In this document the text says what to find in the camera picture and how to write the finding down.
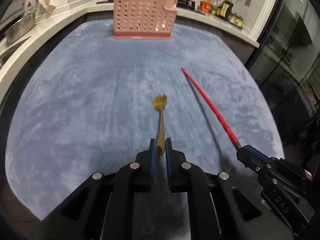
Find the bright red chopstick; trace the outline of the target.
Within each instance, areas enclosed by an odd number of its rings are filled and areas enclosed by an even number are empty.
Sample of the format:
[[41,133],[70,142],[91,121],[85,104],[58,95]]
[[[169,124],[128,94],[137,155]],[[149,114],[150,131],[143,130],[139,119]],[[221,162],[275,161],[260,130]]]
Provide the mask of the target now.
[[204,90],[196,83],[196,81],[191,77],[191,75],[183,68],[181,67],[181,71],[186,76],[186,78],[192,83],[192,85],[196,88],[196,90],[200,93],[200,95],[203,97],[207,105],[210,107],[212,112],[215,114],[217,120],[223,127],[224,131],[227,133],[231,143],[233,144],[234,148],[238,151],[241,148],[240,142],[238,141],[235,134],[232,132],[231,128],[227,124],[227,122],[224,120],[223,116],[220,114],[218,109],[215,107],[213,102],[210,100],[210,98],[207,96],[207,94],[204,92]]

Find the gold flower-handled spoon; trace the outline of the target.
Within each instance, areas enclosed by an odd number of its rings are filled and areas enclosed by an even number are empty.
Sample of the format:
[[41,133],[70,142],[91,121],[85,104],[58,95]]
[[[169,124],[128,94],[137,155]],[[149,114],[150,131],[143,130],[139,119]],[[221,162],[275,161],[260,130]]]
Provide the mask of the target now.
[[159,133],[157,139],[156,157],[161,159],[165,152],[165,126],[164,126],[164,109],[167,105],[167,96],[158,94],[152,101],[155,110],[159,112]]

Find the blue-grey plush mat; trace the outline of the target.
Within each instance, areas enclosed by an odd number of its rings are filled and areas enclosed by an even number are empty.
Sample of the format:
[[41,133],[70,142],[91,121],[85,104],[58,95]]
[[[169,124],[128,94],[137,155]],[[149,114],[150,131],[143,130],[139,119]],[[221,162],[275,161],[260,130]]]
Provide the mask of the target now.
[[111,20],[68,34],[40,64],[17,104],[5,167],[11,189],[43,219],[90,174],[118,171],[158,133],[151,102],[165,94],[165,131],[175,149],[204,171],[229,171],[253,192],[227,134],[188,72],[242,145],[284,155],[258,85],[218,36],[177,24],[169,40],[116,40]]

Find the green tray of jars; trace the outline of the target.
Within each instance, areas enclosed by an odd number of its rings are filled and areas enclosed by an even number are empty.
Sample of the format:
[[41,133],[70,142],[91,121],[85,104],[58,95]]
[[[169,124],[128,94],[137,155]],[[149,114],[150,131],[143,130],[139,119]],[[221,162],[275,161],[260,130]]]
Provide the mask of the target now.
[[237,15],[235,12],[231,12],[227,21],[238,29],[242,30],[244,26],[244,19],[242,16]]

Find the pink perforated utensil holder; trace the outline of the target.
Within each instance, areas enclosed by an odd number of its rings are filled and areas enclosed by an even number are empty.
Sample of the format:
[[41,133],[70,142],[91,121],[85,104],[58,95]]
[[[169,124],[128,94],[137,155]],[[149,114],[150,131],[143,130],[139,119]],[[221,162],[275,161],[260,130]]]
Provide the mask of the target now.
[[168,40],[178,0],[113,0],[113,38]]

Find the dark soy sauce bottle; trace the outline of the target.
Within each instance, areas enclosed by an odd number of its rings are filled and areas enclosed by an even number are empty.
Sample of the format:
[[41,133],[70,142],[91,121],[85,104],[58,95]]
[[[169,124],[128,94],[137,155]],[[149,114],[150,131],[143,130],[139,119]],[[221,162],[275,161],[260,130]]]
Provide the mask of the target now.
[[215,15],[226,21],[233,9],[234,3],[233,0],[224,0],[223,3],[217,8]]

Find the red seasoning container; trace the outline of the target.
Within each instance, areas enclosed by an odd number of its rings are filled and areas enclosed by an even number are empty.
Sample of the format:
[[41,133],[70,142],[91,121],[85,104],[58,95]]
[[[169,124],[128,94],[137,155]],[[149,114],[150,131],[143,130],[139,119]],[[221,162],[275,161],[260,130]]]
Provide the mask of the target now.
[[202,14],[210,14],[212,11],[213,5],[205,2],[205,1],[201,1],[200,5],[199,5],[199,12]]

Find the black gas cooktop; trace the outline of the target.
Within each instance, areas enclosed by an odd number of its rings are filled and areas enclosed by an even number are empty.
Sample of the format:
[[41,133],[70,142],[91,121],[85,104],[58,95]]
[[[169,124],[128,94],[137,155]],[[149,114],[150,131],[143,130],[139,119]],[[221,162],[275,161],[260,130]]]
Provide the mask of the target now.
[[[112,2],[113,0],[102,0],[97,2],[97,4],[112,3]],[[196,7],[196,2],[195,0],[178,0],[177,7],[194,11]]]

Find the clear plastic oil bottle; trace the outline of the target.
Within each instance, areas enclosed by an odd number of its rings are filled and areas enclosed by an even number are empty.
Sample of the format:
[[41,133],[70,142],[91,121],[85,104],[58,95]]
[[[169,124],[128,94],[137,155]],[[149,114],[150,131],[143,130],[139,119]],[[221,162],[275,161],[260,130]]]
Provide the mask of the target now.
[[212,0],[212,5],[214,8],[218,8],[223,2],[224,0]]

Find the green dish soap bottle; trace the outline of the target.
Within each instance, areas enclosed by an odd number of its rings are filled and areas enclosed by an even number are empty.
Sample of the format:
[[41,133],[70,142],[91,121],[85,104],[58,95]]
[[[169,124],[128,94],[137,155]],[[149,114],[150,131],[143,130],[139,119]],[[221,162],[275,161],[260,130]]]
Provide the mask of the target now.
[[33,13],[33,12],[34,12],[34,7],[33,7],[33,5],[32,5],[31,2],[28,2],[25,13],[26,13],[27,15],[30,15],[30,14]]

